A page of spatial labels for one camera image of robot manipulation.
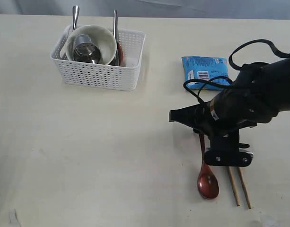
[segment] bowl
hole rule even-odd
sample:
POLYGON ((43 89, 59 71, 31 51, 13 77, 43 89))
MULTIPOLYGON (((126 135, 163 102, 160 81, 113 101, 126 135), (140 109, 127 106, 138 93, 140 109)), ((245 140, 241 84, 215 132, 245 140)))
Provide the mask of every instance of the bowl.
POLYGON ((97 25, 85 25, 74 30, 66 42, 66 55, 69 61, 73 59, 73 43, 77 36, 87 34, 91 37, 94 45, 101 52, 101 59, 98 64, 108 65, 113 60, 116 53, 116 40, 113 34, 105 27, 97 25))

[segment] white wall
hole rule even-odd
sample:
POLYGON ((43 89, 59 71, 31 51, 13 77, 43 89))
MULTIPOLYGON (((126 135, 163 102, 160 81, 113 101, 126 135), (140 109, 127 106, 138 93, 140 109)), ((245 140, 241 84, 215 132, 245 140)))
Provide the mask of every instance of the white wall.
POLYGON ((290 19, 290 0, 0 0, 0 13, 84 16, 290 19))

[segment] red spoon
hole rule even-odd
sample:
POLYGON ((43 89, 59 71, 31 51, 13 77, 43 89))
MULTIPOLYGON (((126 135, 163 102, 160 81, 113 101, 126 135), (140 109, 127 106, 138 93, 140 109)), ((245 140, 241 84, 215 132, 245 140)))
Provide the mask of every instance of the red spoon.
POLYGON ((210 167, 203 160, 205 153, 204 134, 199 134, 202 149, 202 168, 197 178, 197 189, 205 199, 214 199, 220 192, 219 184, 210 167))

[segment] robotic arm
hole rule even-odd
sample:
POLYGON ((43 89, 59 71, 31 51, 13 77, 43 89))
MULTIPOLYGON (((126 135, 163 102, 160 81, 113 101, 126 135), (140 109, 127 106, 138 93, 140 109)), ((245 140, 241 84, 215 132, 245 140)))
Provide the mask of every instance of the robotic arm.
POLYGON ((170 122, 179 122, 195 133, 210 139, 211 147, 204 154, 204 161, 211 166, 248 166, 253 154, 247 152, 248 144, 239 143, 239 130, 268 123, 281 111, 290 110, 290 53, 280 52, 269 40, 259 39, 238 47, 229 57, 232 68, 239 70, 237 79, 230 86, 201 79, 191 79, 184 88, 199 101, 198 105, 171 110, 170 122), (247 45, 265 43, 272 52, 284 60, 268 64, 255 62, 237 66, 232 55, 247 45), (187 87, 188 83, 201 82, 223 88, 211 101, 204 102, 199 94, 187 87))

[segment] basket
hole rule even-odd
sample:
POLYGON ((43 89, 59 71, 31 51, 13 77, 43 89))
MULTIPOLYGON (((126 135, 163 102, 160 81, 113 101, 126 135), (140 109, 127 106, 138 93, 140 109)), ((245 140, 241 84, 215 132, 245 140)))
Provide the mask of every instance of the basket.
POLYGON ((66 54, 61 56, 69 29, 71 26, 65 28, 50 53, 65 83, 123 91, 133 91, 136 88, 145 41, 143 32, 119 29, 119 43, 122 45, 125 66, 122 67, 69 61, 66 54))

